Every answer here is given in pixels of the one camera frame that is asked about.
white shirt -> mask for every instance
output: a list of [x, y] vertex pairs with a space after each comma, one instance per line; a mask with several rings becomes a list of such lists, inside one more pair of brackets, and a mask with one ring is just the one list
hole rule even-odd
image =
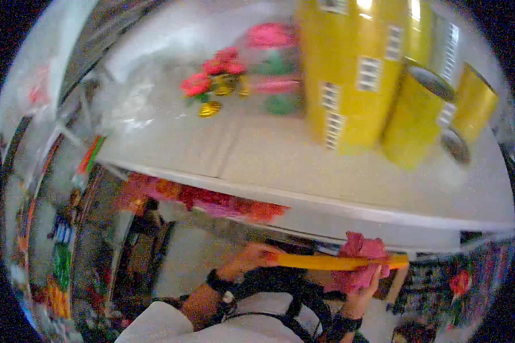
[[[237, 313], [267, 312], [284, 314], [292, 301], [288, 293], [258, 293], [241, 300]], [[296, 320], [304, 329], [316, 335], [322, 326], [314, 312], [302, 306]], [[194, 332], [193, 325], [185, 315], [164, 302], [153, 302], [133, 323], [122, 332], [116, 343], [302, 343], [302, 340], [280, 320], [263, 315], [250, 314], [229, 319], [204, 330]]]

gray lid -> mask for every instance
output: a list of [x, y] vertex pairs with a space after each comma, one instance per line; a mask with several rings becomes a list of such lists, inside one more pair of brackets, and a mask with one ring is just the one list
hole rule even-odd
[[442, 77], [418, 66], [411, 66], [408, 69], [408, 73], [428, 91], [442, 98], [444, 101], [451, 103], [455, 100], [456, 92]]
[[452, 128], [446, 128], [440, 134], [440, 146], [461, 165], [471, 161], [469, 147]]

barcode label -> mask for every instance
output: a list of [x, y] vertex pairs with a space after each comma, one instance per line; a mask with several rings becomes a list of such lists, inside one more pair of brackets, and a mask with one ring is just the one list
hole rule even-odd
[[339, 113], [340, 86], [330, 82], [323, 82], [321, 86], [321, 104], [327, 111]]
[[439, 118], [437, 118], [437, 125], [443, 128], [449, 127], [450, 123], [452, 122], [452, 118], [454, 117], [455, 111], [456, 106], [454, 106], [454, 104], [446, 103], [439, 114]]
[[375, 58], [361, 57], [358, 69], [357, 89], [359, 91], [377, 92], [378, 79], [382, 72], [382, 61]]
[[440, 74], [444, 79], [450, 81], [452, 79], [454, 69], [456, 68], [456, 49], [459, 40], [459, 29], [456, 25], [450, 24], [446, 34], [446, 48], [444, 53], [444, 67]]
[[347, 14], [347, 0], [319, 0], [318, 3], [323, 11]]
[[341, 87], [330, 82], [321, 84], [321, 104], [326, 109], [326, 147], [334, 150], [343, 133], [345, 117], [339, 114]]
[[385, 49], [385, 59], [388, 61], [398, 61], [401, 57], [401, 44], [403, 41], [402, 28], [394, 25], [388, 26], [387, 47]]

person's left hand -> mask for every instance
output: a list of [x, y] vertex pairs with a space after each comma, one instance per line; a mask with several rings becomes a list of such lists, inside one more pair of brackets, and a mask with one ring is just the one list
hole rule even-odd
[[281, 254], [283, 251], [267, 244], [248, 243], [246, 248], [234, 259], [217, 270], [217, 276], [225, 281], [235, 281], [242, 274], [258, 267], [276, 267], [275, 259], [268, 256]]
[[359, 319], [366, 312], [374, 293], [378, 290], [379, 276], [382, 273], [382, 266], [377, 266], [370, 282], [370, 286], [348, 294], [340, 314], [345, 318]]

wristwatch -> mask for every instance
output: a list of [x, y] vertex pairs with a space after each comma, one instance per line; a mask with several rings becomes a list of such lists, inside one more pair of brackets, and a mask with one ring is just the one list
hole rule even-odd
[[343, 339], [345, 334], [359, 330], [362, 324], [362, 318], [350, 319], [337, 313], [332, 319], [332, 325], [328, 331], [328, 339], [329, 341], [339, 342]]
[[234, 282], [229, 282], [220, 279], [220, 277], [217, 275], [217, 269], [213, 269], [210, 274], [208, 274], [208, 278], [206, 278], [206, 284], [210, 286], [214, 291], [218, 292], [222, 295], [221, 300], [226, 303], [230, 304], [234, 300], [234, 294], [231, 292], [237, 284]]

